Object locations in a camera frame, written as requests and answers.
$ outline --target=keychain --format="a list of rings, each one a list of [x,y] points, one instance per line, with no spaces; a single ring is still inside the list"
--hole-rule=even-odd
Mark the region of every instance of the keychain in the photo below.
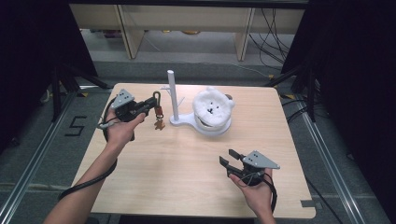
[[[157,122],[155,122],[155,130],[160,129],[160,131],[165,127],[165,122],[163,122],[163,108],[160,105],[161,101],[161,93],[159,91],[155,91],[152,93],[152,96],[155,97],[155,95],[158,94],[158,100],[157,100],[157,105],[154,107],[155,111],[155,118],[157,119]]]

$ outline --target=cabinet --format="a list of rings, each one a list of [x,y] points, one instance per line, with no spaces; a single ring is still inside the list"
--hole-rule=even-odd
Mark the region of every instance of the cabinet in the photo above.
[[[129,58],[136,57],[145,30],[196,30],[234,33],[238,61],[243,61],[249,33],[268,33],[271,8],[163,7],[70,4],[78,26],[86,29],[121,30]],[[295,34],[303,9],[277,9],[278,34]]]

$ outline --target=cable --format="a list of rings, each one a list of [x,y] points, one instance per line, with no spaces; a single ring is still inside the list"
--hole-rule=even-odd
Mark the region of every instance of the cable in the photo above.
[[[112,118],[112,119],[106,121],[108,109],[111,107],[111,105],[113,104],[113,102],[114,102],[115,100],[116,100],[116,97],[113,98],[113,99],[107,104],[106,110],[105,110],[105,114],[104,114],[104,117],[105,117],[105,118],[103,119],[103,122],[102,122],[102,123],[99,123],[99,124],[98,124],[98,128],[100,128],[100,129],[103,130],[103,133],[104,133],[104,136],[105,136],[106,141],[107,141],[107,128],[108,128],[109,126],[111,126],[111,125],[117,123],[117,122],[111,121],[111,120],[113,120],[113,119],[116,119],[117,117]],[[113,171],[116,169],[116,166],[117,166],[117,159],[114,161],[113,165],[111,165],[111,167],[110,167],[104,174],[99,175],[99,176],[97,176],[96,178],[94,178],[94,179],[92,179],[92,180],[89,180],[89,181],[87,181],[87,182],[84,182],[84,183],[82,183],[82,184],[75,185],[74,187],[72,187],[72,188],[70,188],[70,189],[67,189],[67,190],[65,190],[64,192],[62,192],[62,193],[59,195],[59,197],[58,197],[58,201],[60,201],[62,198],[64,198],[64,197],[65,197],[66,195],[68,195],[68,194],[71,194],[71,193],[73,193],[73,192],[75,192],[75,191],[77,191],[77,190],[80,190],[80,189],[85,189],[85,188],[87,188],[87,187],[89,187],[89,186],[91,186],[91,185],[93,185],[93,184],[96,184],[96,183],[98,183],[99,181],[105,179],[106,177],[108,177],[109,175],[111,175],[111,173],[113,173]]]
[[[270,183],[264,178],[264,176],[262,177],[262,182],[267,184],[268,187],[270,187],[271,192],[273,193],[273,198],[272,198],[272,202],[271,202],[271,210],[274,213],[275,207],[276,207],[276,200],[277,200],[277,193],[276,193],[276,188],[275,188],[275,185],[274,185],[274,180],[267,173],[264,173],[264,175],[267,175],[270,178],[271,182],[272,182],[272,183]]]
[[[291,103],[297,103],[297,102],[306,102],[306,100],[292,100],[292,101],[288,101],[286,103],[283,103],[282,106],[289,105]]]
[[[262,8],[261,8],[261,10],[262,10],[262,15],[263,15],[263,17],[264,17],[264,19],[265,19],[265,23],[267,24],[267,27],[268,27],[268,30],[269,30],[269,32],[268,32],[267,36],[265,37],[265,39],[262,39],[262,40],[263,40],[263,42],[266,43],[269,47],[271,47],[271,48],[273,48],[273,49],[278,49],[279,52],[280,52],[280,54],[282,55],[283,60],[285,60],[285,59],[286,59],[285,52],[286,52],[286,53],[288,53],[288,52],[285,51],[285,50],[283,50],[283,49],[281,48],[280,44],[283,45],[286,49],[289,49],[289,47],[287,47],[287,46],[279,39],[279,37],[277,36],[277,29],[276,29],[276,9],[273,8],[273,10],[272,10],[272,11],[273,11],[273,20],[272,20],[272,22],[271,22],[271,25],[270,25],[269,21],[267,20],[267,18],[266,18],[266,16],[265,16],[264,10],[263,10]],[[274,46],[272,46],[272,45],[270,45],[270,44],[268,44],[268,43],[266,42],[266,39],[268,38],[269,34],[271,34],[271,35],[273,36],[275,42],[277,43],[277,48],[274,47]]]
[[[299,117],[300,115],[302,115],[304,112],[306,112],[306,109],[308,107],[305,106],[301,109],[299,109],[298,111],[294,112],[292,115],[290,115],[289,117],[287,117],[287,121],[288,123],[292,122],[294,119],[296,119],[297,117]]]
[[[89,187],[89,186],[91,186],[91,185],[93,185],[93,184],[96,184],[96,183],[98,183],[99,181],[105,179],[106,177],[108,177],[109,175],[111,175],[111,173],[113,173],[113,171],[116,169],[116,166],[117,166],[117,160],[114,161],[113,165],[111,165],[111,167],[110,167],[104,174],[99,175],[98,177],[96,177],[96,178],[94,178],[94,179],[92,179],[92,180],[89,180],[89,181],[87,181],[87,182],[84,182],[84,183],[82,183],[82,184],[75,185],[74,187],[72,187],[72,188],[70,188],[70,189],[67,189],[67,190],[65,190],[64,192],[62,192],[62,193],[59,195],[59,197],[58,197],[58,201],[60,201],[60,200],[61,200],[62,198],[64,198],[65,196],[67,196],[67,195],[69,195],[69,194],[71,194],[71,193],[73,193],[73,192],[76,192],[77,190],[85,189],[85,188],[87,188],[87,187]]]
[[[262,47],[262,45],[263,45],[264,43],[262,43],[262,44],[260,45],[259,43],[257,43],[257,41],[253,38],[253,36],[252,36],[251,34],[249,34],[249,36],[250,36],[251,40],[253,41],[253,43],[256,45],[256,47],[257,47],[260,51],[262,51],[262,52],[268,54],[268,56],[270,56],[271,58],[275,59],[275,60],[278,61],[279,63],[283,63],[283,62],[284,62],[282,59],[279,59],[278,57],[276,57],[275,54],[271,53],[271,52],[268,51],[267,49],[264,49],[264,48]]]
[[[327,203],[327,201],[324,199],[324,197],[320,194],[320,192],[318,191],[318,189],[314,186],[314,184],[312,184],[312,182],[308,179],[308,177],[305,176],[305,180],[306,182],[312,187],[312,189],[317,193],[317,195],[319,196],[319,198],[326,204],[326,206],[330,209],[330,211],[332,212],[332,214],[334,215],[334,217],[338,220],[338,222],[340,224],[343,223],[343,221],[341,220],[341,218],[339,216],[337,216],[337,214],[335,213],[335,211],[332,209],[332,207]]]

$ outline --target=human arm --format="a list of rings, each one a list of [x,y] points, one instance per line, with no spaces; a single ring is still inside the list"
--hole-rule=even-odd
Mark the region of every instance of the human arm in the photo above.
[[[114,110],[109,109],[106,120],[115,118]],[[81,179],[82,184],[105,173],[116,161],[125,145],[131,140],[134,128],[144,121],[145,114],[140,114],[130,122],[117,122],[107,128],[108,141],[101,154],[92,163]],[[87,188],[77,190],[62,198],[50,211],[44,223],[85,223],[93,204],[105,180],[101,180]]]
[[[272,176],[272,169],[265,169],[265,173]],[[271,183],[272,180],[268,175],[264,175],[264,178]],[[236,175],[230,174],[229,177],[241,189],[247,205],[256,214],[261,224],[276,223],[271,210],[272,192],[267,184],[261,182],[256,186],[247,186]]]

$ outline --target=white vertical rod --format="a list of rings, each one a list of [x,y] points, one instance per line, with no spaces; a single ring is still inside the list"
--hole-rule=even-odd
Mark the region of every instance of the white vertical rod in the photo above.
[[[168,81],[169,81],[169,88],[171,91],[172,107],[174,110],[174,120],[178,120],[175,74],[174,71],[172,70],[168,70]]]

